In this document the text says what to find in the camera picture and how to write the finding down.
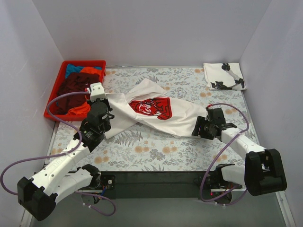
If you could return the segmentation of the white Coca-Cola t-shirt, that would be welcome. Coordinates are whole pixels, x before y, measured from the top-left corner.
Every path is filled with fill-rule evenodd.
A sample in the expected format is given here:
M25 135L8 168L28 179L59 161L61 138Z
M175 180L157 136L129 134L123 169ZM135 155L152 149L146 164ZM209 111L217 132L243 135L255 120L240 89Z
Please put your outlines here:
M199 116L206 117L204 107L186 100L166 96L157 83L144 79L127 94L108 93L114 119L107 139L136 123L147 125L175 137L191 137Z

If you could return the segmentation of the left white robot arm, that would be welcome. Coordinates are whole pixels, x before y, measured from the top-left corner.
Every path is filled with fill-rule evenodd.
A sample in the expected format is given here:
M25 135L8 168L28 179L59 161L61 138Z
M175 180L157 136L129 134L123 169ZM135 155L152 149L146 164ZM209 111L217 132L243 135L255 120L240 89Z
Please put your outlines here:
M60 157L53 159L44 169L30 179L17 183L18 202L36 220L46 219L56 204L83 187L98 185L100 171L87 164L77 172L68 174L83 158L88 156L105 138L114 116L107 99L97 99L90 105L82 121L80 133L75 134Z

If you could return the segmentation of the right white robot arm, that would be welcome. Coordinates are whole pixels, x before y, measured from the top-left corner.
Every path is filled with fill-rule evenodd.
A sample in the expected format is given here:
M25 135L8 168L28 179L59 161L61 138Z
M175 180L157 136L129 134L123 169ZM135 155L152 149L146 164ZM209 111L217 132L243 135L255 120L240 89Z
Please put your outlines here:
M276 149L266 149L251 141L235 124L226 122L221 108L206 111L206 117L197 118L192 135L218 139L244 160L244 166L220 164L214 171L205 173L202 187L241 185L252 196L286 190L284 167Z

